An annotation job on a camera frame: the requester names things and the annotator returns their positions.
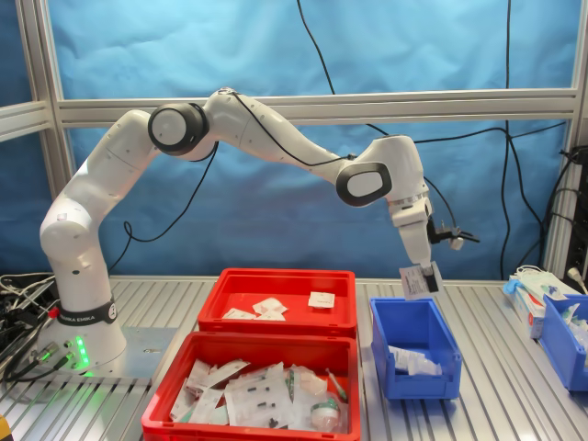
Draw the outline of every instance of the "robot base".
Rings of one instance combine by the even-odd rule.
[[[84,327],[66,326],[52,322],[39,336],[37,350],[54,342],[59,346],[43,370],[54,365],[68,352],[73,359],[59,369],[55,375],[78,374],[82,376],[111,379],[152,379],[160,368],[164,354],[174,339],[177,328],[120,328],[112,324],[96,323]],[[84,342],[84,352],[77,339]]]
[[[92,367],[86,377],[105,379],[153,379],[161,369],[177,328],[123,327],[127,347],[114,360]]]

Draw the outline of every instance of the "cardboard box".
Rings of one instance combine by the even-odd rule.
[[[509,294],[516,313],[525,325],[530,338],[540,338],[545,319],[545,304],[531,295],[524,287],[516,287],[513,294]]]

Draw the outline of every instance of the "slotted metal table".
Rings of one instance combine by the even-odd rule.
[[[140,440],[141,415],[197,317],[215,277],[113,277],[127,326],[178,328],[163,368],[145,380],[58,377],[5,392],[0,413],[16,440]],[[446,281],[435,299],[463,355],[457,400],[387,401],[371,353],[372,297],[401,297],[398,280],[356,283],[362,439],[588,439],[588,393],[568,393],[539,344],[525,336],[500,282]]]

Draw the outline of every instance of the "blue backdrop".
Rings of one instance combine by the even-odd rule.
[[[329,93],[294,0],[50,3],[67,98],[207,96],[224,85],[258,96]],[[579,3],[514,2],[511,87],[571,85]],[[338,93],[504,86],[505,1],[302,4]],[[557,122],[515,121],[511,131]],[[381,127],[421,140],[500,125],[475,121]],[[300,129],[339,154],[360,153],[379,136],[365,126]],[[70,131],[78,165],[104,132]],[[558,127],[515,140],[527,198],[539,213],[557,176],[563,133]],[[0,148],[0,159],[13,151]],[[423,144],[419,152],[425,174],[444,192],[458,224],[482,239],[478,245],[467,243],[459,253],[437,245],[434,258],[443,276],[497,278],[505,234],[500,200],[504,136],[490,132]],[[116,260],[124,247],[124,220],[141,238],[160,233],[186,205],[204,166],[158,158],[101,228],[107,262]],[[32,233],[36,227],[31,225],[29,233],[15,225],[27,219],[28,201],[23,190],[14,190],[40,183],[13,183],[18,171],[0,167],[1,198],[12,221],[0,216],[0,270],[41,269],[46,263],[38,233]],[[42,163],[35,167],[35,176],[44,178]],[[435,193],[432,199],[437,223],[449,222]],[[507,203],[513,229],[506,267],[513,270],[538,233],[522,204],[513,166]],[[46,206],[46,195],[35,203],[39,212]],[[15,259],[15,254],[26,258]],[[115,273],[208,275],[227,266],[272,266],[396,277],[398,268],[409,264],[382,201],[350,208],[330,184],[313,175],[221,145],[186,216],[161,240],[132,243]]]

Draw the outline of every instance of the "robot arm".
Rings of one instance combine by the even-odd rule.
[[[204,107],[167,105],[151,116],[132,110],[108,130],[41,225],[41,246],[55,274],[61,306],[58,321],[40,334],[39,346],[56,343],[64,348],[76,341],[84,349],[71,349],[73,363],[62,370],[103,365],[125,348],[98,241],[101,221],[158,154],[198,161],[212,154],[217,141],[308,170],[334,184],[337,195],[351,206],[385,198],[409,258],[434,279],[433,208],[409,137],[379,138],[357,158],[339,158],[306,139],[275,110],[228,88],[213,94]]]
[[[189,161],[207,157],[215,141],[225,141],[260,159],[296,165],[334,184],[338,196],[354,207],[385,198],[409,258],[432,274],[426,227],[433,208],[421,160],[407,136],[379,138],[353,161],[340,159],[272,108],[229,88],[213,94],[203,108],[159,107],[149,134],[161,152]]]

